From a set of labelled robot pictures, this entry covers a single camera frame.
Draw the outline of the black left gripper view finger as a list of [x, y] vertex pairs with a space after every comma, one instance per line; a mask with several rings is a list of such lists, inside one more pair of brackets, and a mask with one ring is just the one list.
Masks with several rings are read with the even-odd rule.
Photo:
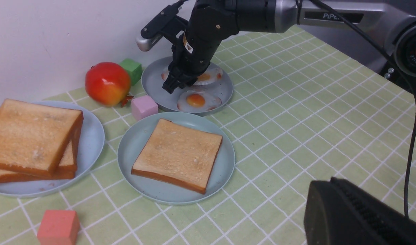
[[310, 182], [304, 214], [309, 245], [416, 245], [416, 222], [346, 179]]

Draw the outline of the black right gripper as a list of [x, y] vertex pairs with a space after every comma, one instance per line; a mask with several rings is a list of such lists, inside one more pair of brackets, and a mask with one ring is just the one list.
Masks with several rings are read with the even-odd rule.
[[205, 73], [220, 43], [239, 32], [235, 0], [197, 0], [188, 25], [173, 51], [162, 88], [172, 94], [194, 84]]

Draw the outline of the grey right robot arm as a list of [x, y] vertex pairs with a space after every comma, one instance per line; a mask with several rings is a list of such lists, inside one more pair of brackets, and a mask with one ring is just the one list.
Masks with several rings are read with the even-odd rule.
[[[208, 68], [220, 42], [239, 31], [284, 33], [293, 25], [350, 27], [395, 68], [403, 79], [416, 77], [405, 65], [413, 50], [416, 25], [398, 35], [389, 26], [413, 16], [396, 17], [401, 5], [380, 0], [198, 0], [191, 17], [178, 17], [180, 0], [160, 14], [166, 23], [160, 33], [172, 43], [172, 62], [163, 89], [195, 84]], [[410, 90], [416, 104], [416, 92]], [[304, 229], [309, 245], [416, 245], [416, 222], [408, 214], [410, 169], [416, 140], [416, 117], [411, 135], [404, 184], [404, 216], [346, 179], [314, 180], [309, 184]]]

